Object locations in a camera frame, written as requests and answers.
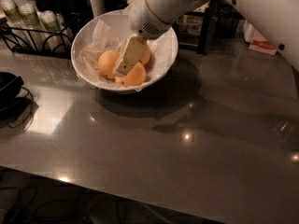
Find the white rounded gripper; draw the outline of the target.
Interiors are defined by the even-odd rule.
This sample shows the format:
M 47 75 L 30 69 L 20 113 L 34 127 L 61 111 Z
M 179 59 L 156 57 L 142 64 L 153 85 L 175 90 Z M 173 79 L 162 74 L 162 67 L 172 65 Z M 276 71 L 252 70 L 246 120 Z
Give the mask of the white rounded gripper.
M 136 35 L 123 40 L 113 75 L 126 76 L 146 52 L 147 40 L 159 38 L 178 17 L 209 1 L 211 0 L 134 0 L 128 7 L 128 23 Z

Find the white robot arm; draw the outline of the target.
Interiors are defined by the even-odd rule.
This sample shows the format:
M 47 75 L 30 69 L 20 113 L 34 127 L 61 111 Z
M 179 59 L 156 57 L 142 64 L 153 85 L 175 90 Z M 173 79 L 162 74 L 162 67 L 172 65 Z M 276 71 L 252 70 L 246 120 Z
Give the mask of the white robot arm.
M 148 40 L 166 33 L 181 15 L 211 0 L 134 0 L 128 26 Z M 224 0 L 299 70 L 299 0 Z

